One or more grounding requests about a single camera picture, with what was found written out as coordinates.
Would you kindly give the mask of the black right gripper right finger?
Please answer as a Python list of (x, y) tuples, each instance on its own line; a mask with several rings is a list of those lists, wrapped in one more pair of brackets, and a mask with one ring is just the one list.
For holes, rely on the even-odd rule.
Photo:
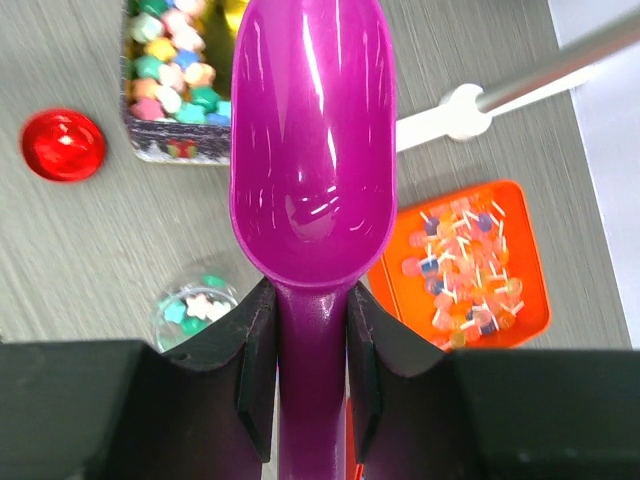
[(369, 479), (635, 479), (639, 355), (444, 352), (348, 297), (356, 456)]

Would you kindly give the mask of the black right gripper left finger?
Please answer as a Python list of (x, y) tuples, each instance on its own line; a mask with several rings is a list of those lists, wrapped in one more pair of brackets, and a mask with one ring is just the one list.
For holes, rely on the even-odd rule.
[(257, 479), (271, 451), (276, 292), (260, 281), (166, 353), (139, 340), (1, 348), (5, 479)]

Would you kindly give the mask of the orange candy box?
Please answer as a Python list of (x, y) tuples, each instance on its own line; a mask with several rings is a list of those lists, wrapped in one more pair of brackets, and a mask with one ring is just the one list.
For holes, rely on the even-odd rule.
[(527, 202), (512, 180), (401, 209), (367, 278), (392, 316), (445, 350), (515, 347), (551, 321)]

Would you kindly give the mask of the purple plastic scoop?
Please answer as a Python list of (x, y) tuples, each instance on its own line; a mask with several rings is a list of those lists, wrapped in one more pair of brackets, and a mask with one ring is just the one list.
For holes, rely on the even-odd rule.
[(232, 67), (230, 211), (279, 315), (278, 475), (346, 470), (350, 290), (396, 215), (395, 66), (376, 1), (252, 1)]

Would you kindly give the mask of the gold tin of star candies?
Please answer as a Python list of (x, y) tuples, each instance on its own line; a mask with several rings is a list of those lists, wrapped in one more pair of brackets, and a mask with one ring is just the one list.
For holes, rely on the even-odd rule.
[(230, 83), (244, 1), (126, 1), (121, 114), (136, 157), (226, 166)]

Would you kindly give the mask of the clear plastic jar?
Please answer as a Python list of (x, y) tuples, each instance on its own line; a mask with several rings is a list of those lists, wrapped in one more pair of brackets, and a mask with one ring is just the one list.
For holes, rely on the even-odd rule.
[(184, 270), (158, 296), (152, 339), (162, 353), (194, 337), (239, 303), (234, 286), (209, 265)]

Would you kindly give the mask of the red jar lid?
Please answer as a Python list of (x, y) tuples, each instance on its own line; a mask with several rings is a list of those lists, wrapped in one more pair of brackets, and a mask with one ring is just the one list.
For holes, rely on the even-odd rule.
[(19, 135), (22, 158), (37, 176), (73, 183), (90, 178), (102, 167), (107, 142), (87, 115), (68, 108), (50, 108), (28, 118)]

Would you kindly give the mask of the white clothes rack stand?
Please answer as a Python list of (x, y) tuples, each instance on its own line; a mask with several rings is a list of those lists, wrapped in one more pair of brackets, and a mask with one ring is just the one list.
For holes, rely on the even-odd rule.
[(396, 151), (447, 137), (464, 142), (485, 133), (494, 118), (591, 80), (607, 57), (639, 42), (637, 8), (575, 40), (546, 60), (487, 88), (462, 84), (438, 106), (396, 122)]

